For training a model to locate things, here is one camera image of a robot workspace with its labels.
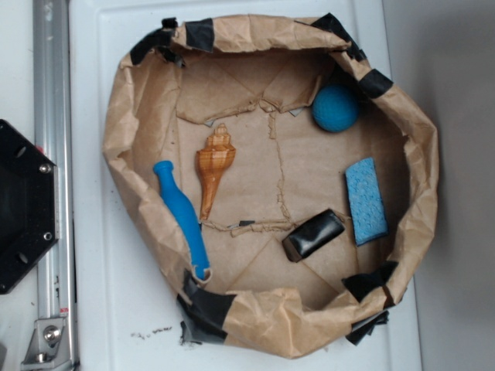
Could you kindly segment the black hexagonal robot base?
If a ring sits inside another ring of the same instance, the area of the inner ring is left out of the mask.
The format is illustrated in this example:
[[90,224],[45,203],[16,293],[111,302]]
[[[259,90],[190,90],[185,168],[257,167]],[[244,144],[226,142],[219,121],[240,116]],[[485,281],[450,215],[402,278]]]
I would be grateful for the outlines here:
[[57,242],[56,165],[1,121],[1,294]]

